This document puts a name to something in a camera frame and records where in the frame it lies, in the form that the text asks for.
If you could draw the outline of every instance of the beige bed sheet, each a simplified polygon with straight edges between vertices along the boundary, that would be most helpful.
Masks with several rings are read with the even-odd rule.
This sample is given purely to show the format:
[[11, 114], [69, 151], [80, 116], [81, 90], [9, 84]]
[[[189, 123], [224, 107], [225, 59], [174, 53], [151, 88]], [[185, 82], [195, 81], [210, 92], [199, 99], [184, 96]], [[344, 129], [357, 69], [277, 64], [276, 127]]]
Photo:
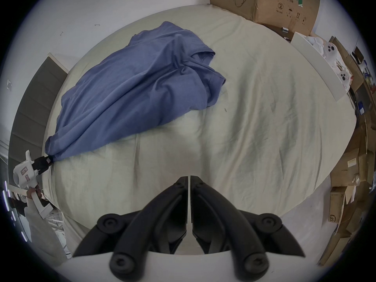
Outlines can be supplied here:
[[45, 140], [54, 134], [62, 94], [134, 34], [163, 21], [193, 31], [216, 52], [210, 66], [227, 79], [218, 102], [54, 163], [43, 174], [46, 197], [88, 228], [103, 214], [142, 209], [184, 175], [200, 176], [256, 214], [282, 215], [302, 202], [344, 152], [356, 122], [353, 104], [348, 96], [336, 102], [308, 61], [273, 31], [211, 5], [148, 16], [92, 48], [69, 72]]

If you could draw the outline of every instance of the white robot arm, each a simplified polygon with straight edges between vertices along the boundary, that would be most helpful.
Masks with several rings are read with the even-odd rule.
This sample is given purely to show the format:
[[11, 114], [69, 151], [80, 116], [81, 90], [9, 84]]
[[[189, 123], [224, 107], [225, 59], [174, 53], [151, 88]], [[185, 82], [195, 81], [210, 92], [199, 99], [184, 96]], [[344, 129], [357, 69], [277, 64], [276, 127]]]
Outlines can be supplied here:
[[[27, 151], [26, 161], [18, 164], [13, 169], [13, 180], [21, 189], [27, 189], [30, 187], [35, 188], [38, 185], [36, 181], [36, 176], [47, 170], [51, 164], [51, 157], [40, 157], [37, 158], [35, 161], [32, 161], [30, 151]], [[31, 194], [31, 197], [42, 219], [47, 217], [47, 215], [49, 215], [49, 213], [53, 209], [51, 204], [48, 204], [45, 207], [43, 207], [36, 192], [33, 192]]]

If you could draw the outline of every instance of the sticker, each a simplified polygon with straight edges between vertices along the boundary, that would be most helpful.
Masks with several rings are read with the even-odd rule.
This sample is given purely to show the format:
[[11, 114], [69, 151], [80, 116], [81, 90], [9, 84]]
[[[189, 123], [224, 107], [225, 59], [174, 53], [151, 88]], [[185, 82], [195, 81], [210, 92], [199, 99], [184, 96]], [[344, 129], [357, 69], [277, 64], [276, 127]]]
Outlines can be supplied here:
[[355, 166], [356, 165], [356, 158], [347, 161], [347, 167]]
[[23, 169], [21, 170], [21, 175], [24, 175], [26, 171], [27, 171], [27, 167], [23, 168]]

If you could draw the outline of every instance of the box label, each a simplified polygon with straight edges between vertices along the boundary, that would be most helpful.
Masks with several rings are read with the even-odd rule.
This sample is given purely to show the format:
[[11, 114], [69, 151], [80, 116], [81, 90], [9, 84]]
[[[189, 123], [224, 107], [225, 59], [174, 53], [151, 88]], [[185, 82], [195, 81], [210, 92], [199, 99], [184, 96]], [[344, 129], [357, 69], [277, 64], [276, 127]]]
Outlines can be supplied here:
[[335, 215], [333, 214], [329, 215], [329, 222], [335, 223], [335, 220], [336, 220]]
[[347, 167], [355, 166], [356, 165], [356, 158], [347, 161]]

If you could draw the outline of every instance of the wrinkled fabric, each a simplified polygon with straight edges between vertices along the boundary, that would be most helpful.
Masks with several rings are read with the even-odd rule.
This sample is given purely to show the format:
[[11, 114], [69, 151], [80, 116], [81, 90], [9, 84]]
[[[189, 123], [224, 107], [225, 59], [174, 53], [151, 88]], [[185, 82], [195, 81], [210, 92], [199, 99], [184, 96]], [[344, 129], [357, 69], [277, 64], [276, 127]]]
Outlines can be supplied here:
[[45, 152], [59, 161], [214, 105], [225, 82], [209, 67], [214, 54], [167, 21], [134, 35], [63, 95]]

